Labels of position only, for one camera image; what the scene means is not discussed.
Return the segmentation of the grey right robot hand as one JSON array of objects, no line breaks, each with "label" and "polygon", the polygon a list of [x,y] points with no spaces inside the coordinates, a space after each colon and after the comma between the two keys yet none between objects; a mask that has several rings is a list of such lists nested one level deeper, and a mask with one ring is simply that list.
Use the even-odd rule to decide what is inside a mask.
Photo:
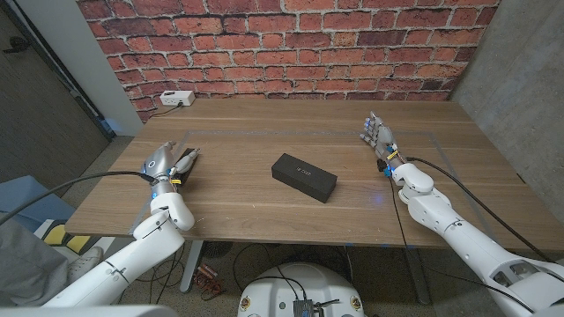
[{"label": "grey right robot hand", "polygon": [[373,111],[365,120],[364,132],[360,134],[360,138],[373,148],[376,157],[385,163],[391,172],[404,164],[391,130]]}]

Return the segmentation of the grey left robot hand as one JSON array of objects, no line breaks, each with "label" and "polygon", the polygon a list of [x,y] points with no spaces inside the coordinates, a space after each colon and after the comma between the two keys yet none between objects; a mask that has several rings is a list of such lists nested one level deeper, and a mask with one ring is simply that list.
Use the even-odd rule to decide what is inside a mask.
[{"label": "grey left robot hand", "polygon": [[187,180],[197,160],[199,148],[188,148],[179,159],[174,159],[174,145],[174,141],[167,141],[144,162],[142,172],[158,181],[151,185],[152,199],[175,192],[176,186],[181,186]]}]

